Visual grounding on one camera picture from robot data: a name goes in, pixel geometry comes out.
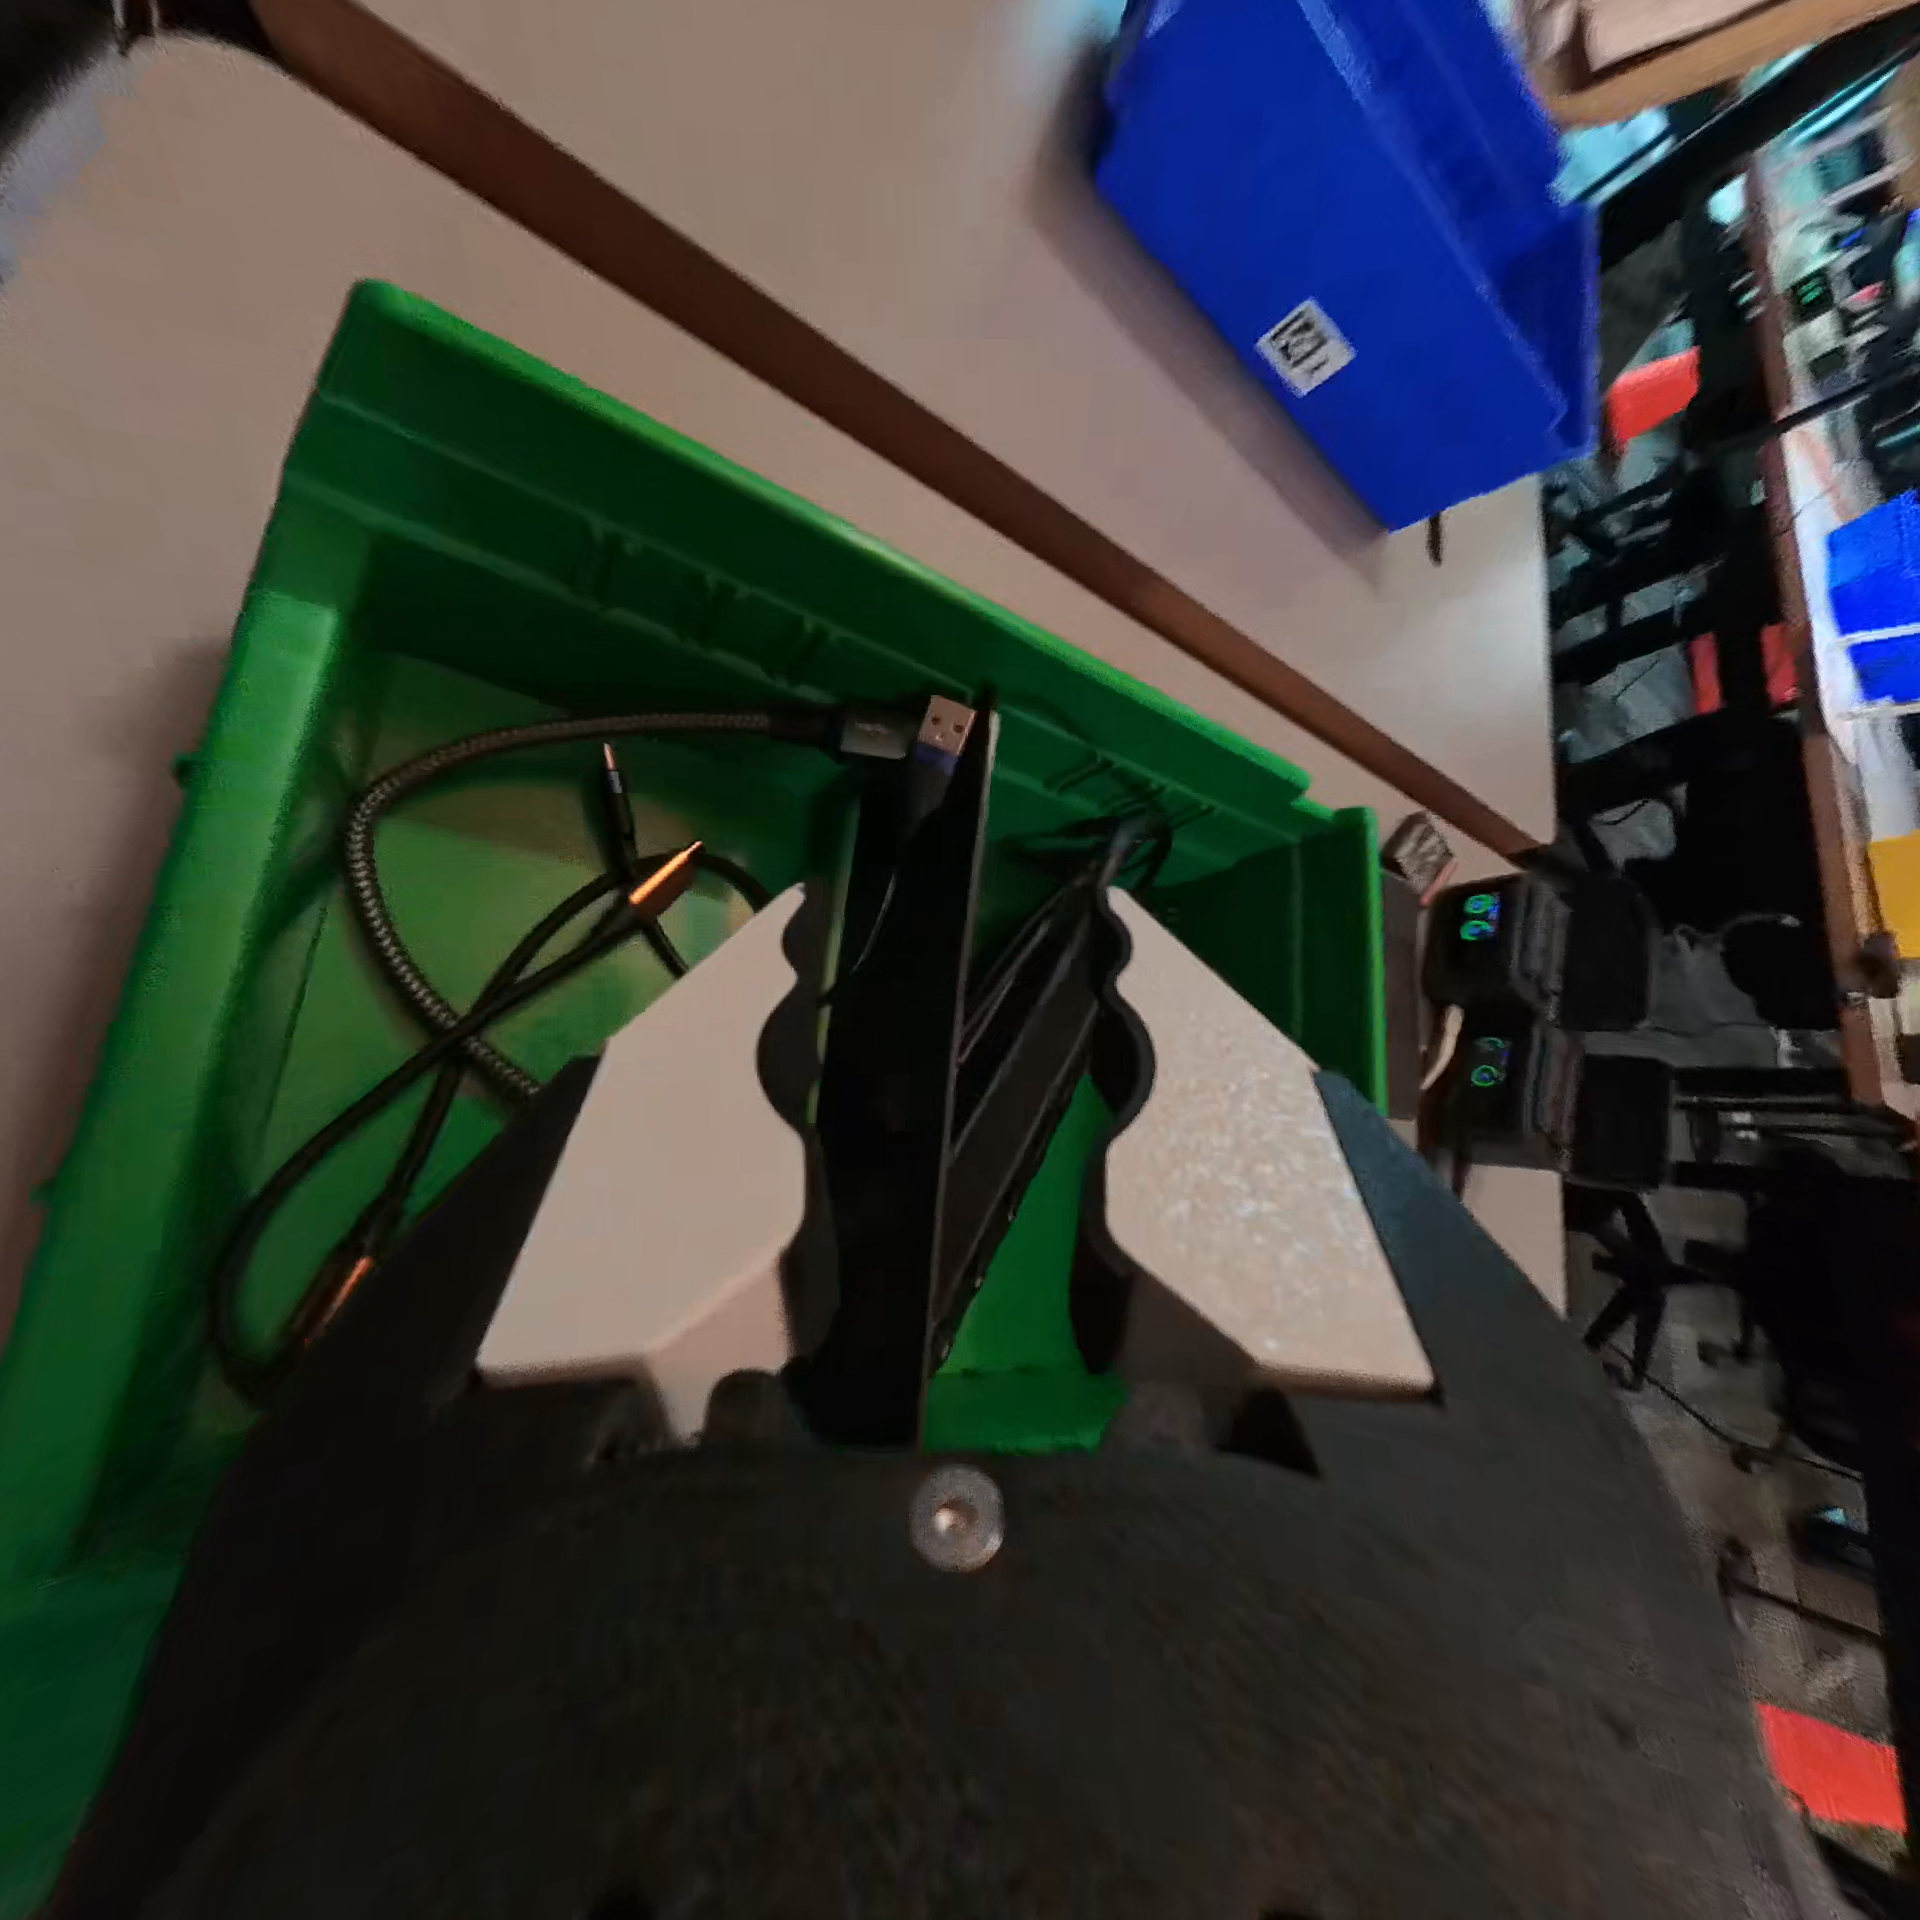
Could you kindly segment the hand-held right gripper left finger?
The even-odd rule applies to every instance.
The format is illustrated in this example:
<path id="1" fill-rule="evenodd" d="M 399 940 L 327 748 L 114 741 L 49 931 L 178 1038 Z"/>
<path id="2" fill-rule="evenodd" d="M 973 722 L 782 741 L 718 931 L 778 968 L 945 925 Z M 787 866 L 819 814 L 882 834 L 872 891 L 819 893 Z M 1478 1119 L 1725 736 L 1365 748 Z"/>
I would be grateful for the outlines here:
<path id="1" fill-rule="evenodd" d="M 675 1438 L 733 1375 L 781 1375 L 830 1283 L 815 1133 L 833 906 L 795 882 L 600 1056 L 477 1368 L 639 1384 Z"/>

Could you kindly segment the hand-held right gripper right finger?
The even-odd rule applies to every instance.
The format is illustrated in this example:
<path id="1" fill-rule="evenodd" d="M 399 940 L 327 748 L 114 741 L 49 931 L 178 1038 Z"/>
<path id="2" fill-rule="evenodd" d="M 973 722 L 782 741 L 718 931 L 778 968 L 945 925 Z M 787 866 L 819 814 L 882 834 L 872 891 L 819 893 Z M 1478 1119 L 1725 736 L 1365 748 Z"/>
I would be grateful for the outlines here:
<path id="1" fill-rule="evenodd" d="M 1118 887 L 1096 893 L 1090 1149 L 1073 1270 L 1089 1368 L 1190 1396 L 1421 1405 L 1439 1374 L 1310 1054 Z"/>

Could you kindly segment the green plastic bin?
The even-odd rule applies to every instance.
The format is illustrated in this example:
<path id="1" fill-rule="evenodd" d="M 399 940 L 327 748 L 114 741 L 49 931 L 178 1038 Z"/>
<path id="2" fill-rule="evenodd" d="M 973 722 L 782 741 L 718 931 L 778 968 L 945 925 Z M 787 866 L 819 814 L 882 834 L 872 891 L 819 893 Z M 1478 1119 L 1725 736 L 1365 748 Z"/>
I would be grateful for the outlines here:
<path id="1" fill-rule="evenodd" d="M 281 468 L 6 1355 L 6 1915 L 38 1915 L 250 1415 L 207 1272 L 272 1170 L 406 1060 L 352 925 L 378 775 L 551 716 L 998 699 L 994 915 L 1057 834 L 1173 831 L 1157 912 L 1386 1104 L 1377 820 L 534 354 L 359 284 Z"/>

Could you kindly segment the white desk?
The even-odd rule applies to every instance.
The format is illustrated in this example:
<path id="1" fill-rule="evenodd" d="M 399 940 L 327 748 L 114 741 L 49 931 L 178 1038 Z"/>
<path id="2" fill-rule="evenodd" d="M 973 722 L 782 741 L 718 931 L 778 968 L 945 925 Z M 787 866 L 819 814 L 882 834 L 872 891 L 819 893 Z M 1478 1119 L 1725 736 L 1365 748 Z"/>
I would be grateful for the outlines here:
<path id="1" fill-rule="evenodd" d="M 1377 535 L 1077 156 L 1118 5 L 378 5 L 1107 538 L 1553 839 L 1538 488 Z M 143 45 L 6 180 L 6 1315 L 283 450 L 395 280 L 1281 752 L 1408 797 L 245 54 Z"/>

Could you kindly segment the black charger green display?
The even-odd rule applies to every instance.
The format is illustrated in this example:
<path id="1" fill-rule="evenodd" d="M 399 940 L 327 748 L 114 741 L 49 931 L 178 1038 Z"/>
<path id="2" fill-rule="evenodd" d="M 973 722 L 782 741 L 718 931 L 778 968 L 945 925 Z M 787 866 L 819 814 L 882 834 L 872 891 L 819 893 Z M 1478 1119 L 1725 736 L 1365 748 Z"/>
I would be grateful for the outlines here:
<path id="1" fill-rule="evenodd" d="M 1482 1024 L 1439 1078 L 1439 1117 L 1475 1165 L 1645 1194 L 1673 1163 L 1673 1070 L 1593 1052 L 1553 1024 Z"/>
<path id="2" fill-rule="evenodd" d="M 1422 986 L 1437 1005 L 1625 1034 L 1648 1019 L 1663 928 L 1618 876 L 1511 872 L 1441 893 L 1427 916 Z"/>

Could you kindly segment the stacked small blue bins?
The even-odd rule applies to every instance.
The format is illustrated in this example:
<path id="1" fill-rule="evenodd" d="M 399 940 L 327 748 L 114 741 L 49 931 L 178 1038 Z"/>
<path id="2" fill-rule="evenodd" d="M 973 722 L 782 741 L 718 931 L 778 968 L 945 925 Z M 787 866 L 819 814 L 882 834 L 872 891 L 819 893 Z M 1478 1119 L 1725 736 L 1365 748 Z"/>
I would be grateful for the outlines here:
<path id="1" fill-rule="evenodd" d="M 1831 619 L 1869 704 L 1919 701 L 1919 493 L 1830 533 Z"/>

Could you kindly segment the large blue plastic bin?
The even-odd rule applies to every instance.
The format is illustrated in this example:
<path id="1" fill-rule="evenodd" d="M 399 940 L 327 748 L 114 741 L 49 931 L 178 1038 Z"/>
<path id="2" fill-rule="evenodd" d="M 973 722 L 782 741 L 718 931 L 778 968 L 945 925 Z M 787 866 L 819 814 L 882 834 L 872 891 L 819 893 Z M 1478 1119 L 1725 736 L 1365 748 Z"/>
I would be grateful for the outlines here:
<path id="1" fill-rule="evenodd" d="M 1592 454 L 1599 210 L 1478 3 L 1130 5 L 1093 184 L 1401 533 Z"/>

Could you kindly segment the cardboard box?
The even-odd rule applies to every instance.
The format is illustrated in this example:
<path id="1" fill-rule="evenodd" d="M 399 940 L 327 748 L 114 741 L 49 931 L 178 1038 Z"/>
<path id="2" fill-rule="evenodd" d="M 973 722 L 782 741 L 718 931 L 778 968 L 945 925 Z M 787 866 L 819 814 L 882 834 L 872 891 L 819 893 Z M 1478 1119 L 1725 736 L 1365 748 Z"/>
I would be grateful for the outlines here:
<path id="1" fill-rule="evenodd" d="M 1879 28 L 1896 3 L 1517 3 L 1528 75 L 1562 131 L 1602 128 Z"/>

